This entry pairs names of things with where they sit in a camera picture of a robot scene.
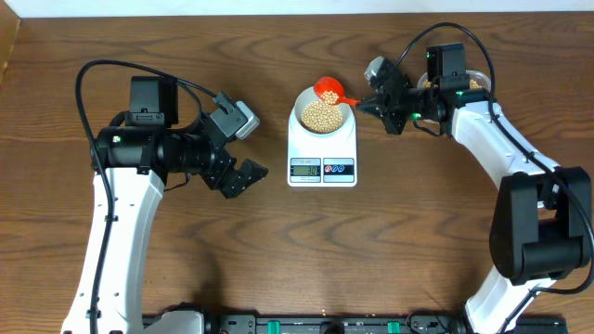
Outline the red plastic measuring scoop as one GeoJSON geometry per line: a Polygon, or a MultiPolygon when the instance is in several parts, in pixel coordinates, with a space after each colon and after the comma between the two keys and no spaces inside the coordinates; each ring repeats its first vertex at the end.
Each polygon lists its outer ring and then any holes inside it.
{"type": "Polygon", "coordinates": [[[342,84],[337,79],[329,76],[321,77],[313,88],[317,97],[331,105],[343,103],[355,107],[361,103],[359,99],[347,97],[342,84]]]}

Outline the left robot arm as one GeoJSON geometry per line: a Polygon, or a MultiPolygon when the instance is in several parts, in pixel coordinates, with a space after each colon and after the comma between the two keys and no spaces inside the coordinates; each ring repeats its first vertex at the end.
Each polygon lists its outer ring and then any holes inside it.
{"type": "Polygon", "coordinates": [[[178,122],[182,84],[157,76],[131,80],[130,109],[103,128],[94,153],[94,215],[77,295],[64,333],[214,333],[202,310],[180,304],[147,324],[142,287],[155,213],[167,177],[201,177],[233,199],[267,175],[262,165],[238,163],[227,143],[245,139],[260,123],[224,93],[186,129],[178,122]]]}

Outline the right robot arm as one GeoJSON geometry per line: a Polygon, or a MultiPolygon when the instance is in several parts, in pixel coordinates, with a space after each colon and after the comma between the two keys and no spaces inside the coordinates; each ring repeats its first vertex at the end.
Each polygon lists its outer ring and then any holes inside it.
{"type": "Polygon", "coordinates": [[[407,122],[434,122],[465,147],[497,187],[489,234],[493,267],[465,303],[472,333],[506,333],[536,296],[575,269],[593,265],[591,180],[534,148],[506,119],[493,87],[475,87],[462,44],[427,49],[427,85],[415,86],[392,61],[377,57],[365,73],[374,95],[359,111],[399,135],[407,122]]]}

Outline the soybeans in bowl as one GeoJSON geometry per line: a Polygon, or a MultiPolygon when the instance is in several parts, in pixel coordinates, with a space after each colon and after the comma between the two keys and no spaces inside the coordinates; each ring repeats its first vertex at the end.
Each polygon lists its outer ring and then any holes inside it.
{"type": "Polygon", "coordinates": [[[304,108],[300,121],[310,132],[329,134],[342,126],[342,113],[337,106],[314,101],[304,108]]]}

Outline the grey round bowl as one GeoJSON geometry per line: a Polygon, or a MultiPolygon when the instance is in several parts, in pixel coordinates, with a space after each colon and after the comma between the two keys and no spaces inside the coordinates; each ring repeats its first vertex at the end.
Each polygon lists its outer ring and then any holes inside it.
{"type": "MultiPolygon", "coordinates": [[[[307,131],[309,131],[309,130],[308,130],[307,128],[305,128],[305,127],[302,125],[301,121],[300,121],[300,119],[301,119],[301,116],[302,116],[302,114],[303,114],[303,110],[304,110],[304,108],[305,108],[305,107],[306,107],[308,104],[310,104],[310,103],[312,103],[312,102],[314,102],[314,101],[322,101],[322,102],[324,102],[323,100],[321,100],[319,97],[317,97],[317,96],[316,96],[316,94],[315,94],[315,92],[314,92],[314,91],[311,91],[311,93],[312,93],[312,95],[311,95],[311,96],[308,96],[304,102],[302,102],[300,105],[298,105],[298,106],[297,106],[297,108],[296,108],[296,111],[295,111],[295,115],[296,115],[297,121],[298,121],[298,122],[300,123],[300,125],[301,125],[301,126],[302,126],[302,127],[305,129],[305,130],[307,130],[307,131]]],[[[345,106],[341,106],[340,104],[338,104],[338,105],[334,105],[334,106],[337,106],[337,107],[340,109],[341,113],[342,113],[342,126],[339,128],[339,129],[341,129],[342,127],[344,127],[344,126],[347,124],[347,121],[348,121],[348,120],[349,120],[349,118],[351,117],[351,112],[350,112],[350,111],[348,111],[348,110],[347,110],[347,108],[346,108],[345,106]]]]}

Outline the white digital kitchen scale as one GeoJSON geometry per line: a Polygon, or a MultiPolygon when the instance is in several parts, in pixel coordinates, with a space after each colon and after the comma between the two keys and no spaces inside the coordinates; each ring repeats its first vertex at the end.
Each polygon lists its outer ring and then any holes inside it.
{"type": "Polygon", "coordinates": [[[293,187],[353,187],[357,184],[356,123],[352,109],[347,124],[335,133],[318,135],[297,121],[296,102],[289,118],[287,182],[293,187]]]}

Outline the pile of soybeans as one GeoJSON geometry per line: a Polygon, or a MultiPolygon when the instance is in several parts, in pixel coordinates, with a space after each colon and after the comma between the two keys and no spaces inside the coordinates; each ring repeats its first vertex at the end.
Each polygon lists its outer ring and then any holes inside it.
{"type": "MultiPolygon", "coordinates": [[[[421,88],[430,88],[431,87],[431,82],[428,79],[424,79],[423,81],[421,81],[418,84],[418,87],[421,87],[421,88]]],[[[482,86],[478,82],[476,82],[473,79],[470,80],[470,89],[480,89],[480,88],[482,88],[482,86]]]]}

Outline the clear plastic container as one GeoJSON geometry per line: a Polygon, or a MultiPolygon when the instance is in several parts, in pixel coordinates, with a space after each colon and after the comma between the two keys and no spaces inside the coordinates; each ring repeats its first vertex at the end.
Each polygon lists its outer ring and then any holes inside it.
{"type": "MultiPolygon", "coordinates": [[[[467,70],[467,73],[470,75],[470,80],[473,79],[476,82],[478,82],[482,88],[486,89],[487,91],[491,90],[491,80],[490,78],[485,75],[484,73],[480,72],[480,71],[472,71],[472,70],[467,70]]],[[[425,72],[421,75],[421,77],[419,78],[418,82],[417,82],[417,87],[418,84],[423,81],[424,79],[428,79],[428,73],[425,72]]]]}

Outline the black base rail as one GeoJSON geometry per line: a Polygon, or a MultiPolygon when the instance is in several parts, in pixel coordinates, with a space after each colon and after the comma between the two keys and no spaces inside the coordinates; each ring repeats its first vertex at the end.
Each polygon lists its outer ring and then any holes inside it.
{"type": "Polygon", "coordinates": [[[260,315],[255,311],[233,309],[208,310],[182,302],[159,314],[144,314],[145,328],[163,320],[174,311],[194,311],[204,316],[203,333],[213,334],[396,334],[453,333],[472,334],[468,320],[461,314],[419,309],[407,315],[312,316],[260,315]]]}

